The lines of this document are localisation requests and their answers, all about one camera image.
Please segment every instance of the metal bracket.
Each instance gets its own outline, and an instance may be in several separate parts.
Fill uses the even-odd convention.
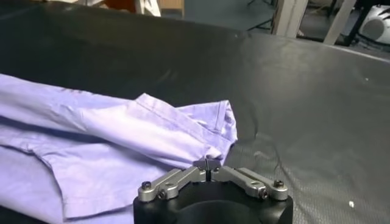
[[[287,187],[282,181],[272,181],[247,168],[232,169],[222,166],[211,172],[211,179],[215,181],[231,181],[245,190],[251,197],[274,200],[287,200]]]
[[[189,182],[200,181],[206,181],[206,171],[204,170],[197,167],[190,167],[184,171],[173,169],[153,182],[143,182],[142,186],[138,188],[138,199],[143,202],[152,201],[156,197],[169,200],[177,197],[179,190]]]

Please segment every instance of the table leg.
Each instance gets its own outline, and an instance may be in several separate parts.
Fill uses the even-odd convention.
[[[308,0],[278,0],[272,34],[297,37]]]
[[[327,36],[325,37],[324,44],[334,45],[337,38],[340,36],[343,28],[345,27],[349,15],[355,6],[356,0],[345,0],[342,3],[340,11],[337,13],[335,20],[330,26]]]

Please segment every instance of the bolt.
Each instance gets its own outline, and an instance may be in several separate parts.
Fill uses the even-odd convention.
[[[261,198],[261,199],[267,199],[268,198],[268,192],[265,188],[262,188],[260,189],[260,191],[258,192],[258,197]]]
[[[150,181],[142,182],[141,188],[142,190],[146,190],[152,187],[152,183]]]
[[[166,199],[166,192],[165,190],[161,190],[160,193],[158,193],[158,196],[157,196],[159,199],[161,200],[164,200]]]
[[[284,187],[284,186],[285,186],[285,184],[283,183],[283,181],[281,181],[281,180],[274,181],[274,187],[279,188],[279,187]]]

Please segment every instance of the light blue shirt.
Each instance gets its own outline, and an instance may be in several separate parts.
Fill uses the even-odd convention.
[[[236,140],[226,100],[174,108],[0,74],[0,205],[46,222],[126,210],[143,181],[205,156],[223,162]],[[81,222],[131,223],[126,211]]]

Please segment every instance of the black table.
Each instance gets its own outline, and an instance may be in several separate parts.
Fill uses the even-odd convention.
[[[390,223],[386,60],[79,5],[0,8],[1,73],[175,106],[228,99],[227,164],[285,180],[295,223]]]

